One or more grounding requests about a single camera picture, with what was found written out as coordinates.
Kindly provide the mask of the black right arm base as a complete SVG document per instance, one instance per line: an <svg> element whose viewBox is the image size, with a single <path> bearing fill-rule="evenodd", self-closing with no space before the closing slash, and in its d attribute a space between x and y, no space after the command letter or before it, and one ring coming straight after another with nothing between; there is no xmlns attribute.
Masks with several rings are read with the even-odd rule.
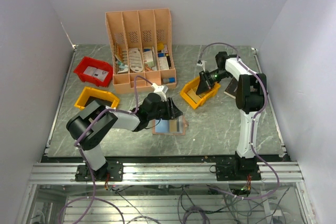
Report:
<svg viewBox="0 0 336 224"><path fill-rule="evenodd" d="M258 169L242 170L233 163L216 163L210 166L209 171L215 175L217 181L261 180L261 173Z"/></svg>

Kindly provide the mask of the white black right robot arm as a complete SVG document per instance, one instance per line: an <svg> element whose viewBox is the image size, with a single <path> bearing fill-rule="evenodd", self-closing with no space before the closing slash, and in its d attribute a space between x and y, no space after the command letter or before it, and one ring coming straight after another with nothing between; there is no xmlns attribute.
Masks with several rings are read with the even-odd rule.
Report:
<svg viewBox="0 0 336 224"><path fill-rule="evenodd" d="M199 73L196 95L210 91L224 78L232 77L238 81L235 102L241 123L236 153L240 158L254 158L258 121L267 104L266 75L253 71L237 55L229 55L224 51L219 52L215 60L217 69Z"/></svg>

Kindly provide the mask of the pink leather card holder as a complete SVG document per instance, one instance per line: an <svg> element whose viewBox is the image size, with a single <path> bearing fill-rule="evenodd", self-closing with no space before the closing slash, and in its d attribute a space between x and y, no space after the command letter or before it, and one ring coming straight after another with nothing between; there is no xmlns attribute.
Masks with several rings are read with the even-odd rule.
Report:
<svg viewBox="0 0 336 224"><path fill-rule="evenodd" d="M154 120L153 135L185 135L188 122L184 116L173 120Z"/></svg>

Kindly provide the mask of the card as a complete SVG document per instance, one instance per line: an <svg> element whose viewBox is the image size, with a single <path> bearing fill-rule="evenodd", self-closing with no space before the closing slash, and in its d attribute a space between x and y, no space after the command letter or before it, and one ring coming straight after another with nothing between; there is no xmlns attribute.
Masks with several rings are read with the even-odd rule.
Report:
<svg viewBox="0 0 336 224"><path fill-rule="evenodd" d="M204 94L197 95L196 90L194 89L190 89L187 95L193 100L194 103L204 103L205 102L205 99L204 99L205 95Z"/></svg>
<svg viewBox="0 0 336 224"><path fill-rule="evenodd" d="M183 120L182 119L173 119L169 120L169 133L180 134L183 133Z"/></svg>

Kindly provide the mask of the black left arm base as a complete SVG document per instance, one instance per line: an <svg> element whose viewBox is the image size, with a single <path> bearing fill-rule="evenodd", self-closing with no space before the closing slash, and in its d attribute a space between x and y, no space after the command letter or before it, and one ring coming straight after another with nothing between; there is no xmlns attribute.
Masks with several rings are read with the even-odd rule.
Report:
<svg viewBox="0 0 336 224"><path fill-rule="evenodd" d="M121 182L123 179L123 165L119 162L106 162L97 171L93 170L95 181ZM79 165L75 174L76 182L91 182L92 176L88 165Z"/></svg>

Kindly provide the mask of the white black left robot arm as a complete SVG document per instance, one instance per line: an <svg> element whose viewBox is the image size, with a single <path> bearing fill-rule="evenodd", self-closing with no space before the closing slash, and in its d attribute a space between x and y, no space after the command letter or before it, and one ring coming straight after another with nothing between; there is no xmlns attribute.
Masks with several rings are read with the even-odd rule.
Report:
<svg viewBox="0 0 336 224"><path fill-rule="evenodd" d="M130 111L113 109L100 101L92 101L68 121L66 129L90 166L88 174L94 180L102 180L107 175L108 163L100 143L111 129L138 132L147 128L152 120L172 120L182 115L183 112L172 98L163 101L158 94L149 93L140 106Z"/></svg>

